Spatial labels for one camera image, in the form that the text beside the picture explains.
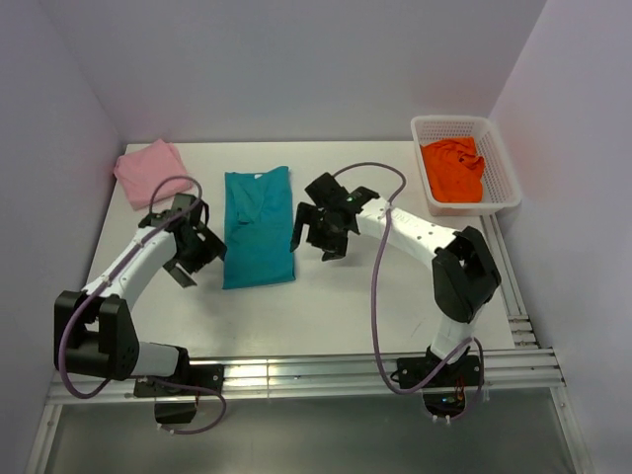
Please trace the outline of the teal t-shirt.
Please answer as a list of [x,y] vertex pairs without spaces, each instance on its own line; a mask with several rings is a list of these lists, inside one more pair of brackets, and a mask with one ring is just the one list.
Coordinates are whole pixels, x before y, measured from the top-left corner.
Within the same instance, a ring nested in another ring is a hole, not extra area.
[[290,171],[230,172],[224,176],[223,288],[242,289],[295,280]]

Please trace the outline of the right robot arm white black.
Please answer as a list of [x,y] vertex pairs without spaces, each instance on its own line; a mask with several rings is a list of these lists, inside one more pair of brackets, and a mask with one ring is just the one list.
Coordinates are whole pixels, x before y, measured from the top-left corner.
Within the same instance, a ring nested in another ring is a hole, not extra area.
[[350,192],[330,173],[315,179],[305,191],[311,201],[297,206],[291,251],[299,246],[303,230],[306,242],[323,252],[324,262],[346,256],[351,232],[380,241],[370,290],[371,337],[377,355],[381,354],[377,283],[386,246],[394,246],[430,270],[434,302],[442,317],[429,346],[428,374],[437,384],[451,383],[461,372],[460,358],[474,343],[481,310],[502,282],[482,233],[472,226],[456,230],[434,224],[366,187]]

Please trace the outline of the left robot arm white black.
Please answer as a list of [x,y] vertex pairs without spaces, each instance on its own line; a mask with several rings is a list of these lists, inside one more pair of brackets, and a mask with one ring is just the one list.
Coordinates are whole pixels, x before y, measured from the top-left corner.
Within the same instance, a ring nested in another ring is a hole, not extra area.
[[169,209],[150,212],[125,250],[79,291],[56,298],[54,364],[64,374],[106,380],[156,376],[170,394],[189,389],[193,371],[185,349],[138,339],[131,311],[161,271],[180,287],[195,285],[193,275],[222,260],[226,246],[207,226],[208,206],[198,197],[178,194]]

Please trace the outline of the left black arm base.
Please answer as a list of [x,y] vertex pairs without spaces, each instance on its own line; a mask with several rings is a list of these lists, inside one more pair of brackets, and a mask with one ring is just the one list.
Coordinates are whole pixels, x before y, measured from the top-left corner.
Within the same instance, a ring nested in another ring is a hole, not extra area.
[[190,365],[181,374],[170,377],[145,376],[134,383],[136,398],[205,396],[220,394],[225,366],[220,363]]

